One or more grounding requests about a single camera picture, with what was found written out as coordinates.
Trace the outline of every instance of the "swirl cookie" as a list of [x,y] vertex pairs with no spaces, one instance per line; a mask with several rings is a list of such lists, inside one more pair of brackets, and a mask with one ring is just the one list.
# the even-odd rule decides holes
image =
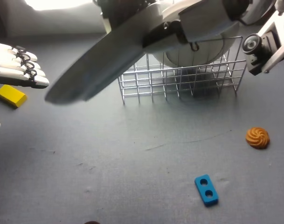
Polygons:
[[270,142],[267,131],[260,127],[249,129],[245,139],[250,146],[257,149],[265,149]]

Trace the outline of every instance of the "blue block with two holes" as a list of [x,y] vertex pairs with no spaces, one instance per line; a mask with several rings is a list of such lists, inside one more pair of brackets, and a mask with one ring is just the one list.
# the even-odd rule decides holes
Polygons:
[[218,203],[218,194],[207,174],[195,178],[194,183],[205,206],[209,207]]

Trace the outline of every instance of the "gray tabletop surface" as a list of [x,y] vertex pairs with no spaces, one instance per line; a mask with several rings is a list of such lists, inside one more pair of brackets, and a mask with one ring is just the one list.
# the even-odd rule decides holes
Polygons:
[[[53,83],[99,37],[15,41]],[[237,96],[123,105],[115,81],[89,102],[54,106],[47,89],[17,88],[23,106],[0,101],[0,224],[284,223],[284,61],[246,72]],[[269,132],[267,150],[246,143],[253,126]],[[194,179],[203,174],[217,206],[201,201]]]

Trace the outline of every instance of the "scratch on table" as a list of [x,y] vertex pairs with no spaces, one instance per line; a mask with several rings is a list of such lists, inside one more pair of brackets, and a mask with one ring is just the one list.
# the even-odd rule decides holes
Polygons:
[[224,134],[226,134],[226,133],[229,133],[229,132],[231,132],[231,131],[232,131],[232,130],[229,130],[229,131],[226,131],[226,132],[223,132],[223,133],[220,133],[220,134],[217,134],[217,135],[208,137],[208,138],[200,139],[200,140],[166,143],[166,144],[162,144],[162,145],[159,145],[159,146],[155,146],[155,147],[146,149],[145,151],[151,151],[151,150],[153,150],[153,149],[157,149],[157,148],[163,147],[163,146],[165,146],[165,145],[170,145],[170,144],[180,144],[180,143],[186,144],[186,143],[195,143],[195,142],[205,141],[205,140],[209,140],[209,139],[213,139],[213,138],[219,137],[219,136],[224,135]]

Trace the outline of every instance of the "metal wire rack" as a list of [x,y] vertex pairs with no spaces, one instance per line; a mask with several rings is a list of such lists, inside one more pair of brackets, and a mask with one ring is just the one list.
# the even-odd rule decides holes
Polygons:
[[[177,67],[170,68],[165,65],[164,56],[163,62],[160,63],[153,55],[146,54],[118,78],[123,103],[125,104],[126,97],[132,96],[138,97],[140,101],[144,95],[151,96],[153,100],[154,94],[164,94],[166,99],[171,93],[177,94],[179,98],[184,92],[190,92],[191,96],[214,92],[220,94],[224,87],[231,87],[234,93],[237,93],[246,70],[246,61],[243,60],[243,55],[239,54],[242,39],[237,36],[203,41],[209,42],[209,46],[220,40],[224,41],[224,46],[234,42],[227,52],[223,47],[217,56],[219,58],[214,62],[204,65],[179,67],[178,51]],[[194,52],[193,62],[199,56],[197,53]]]

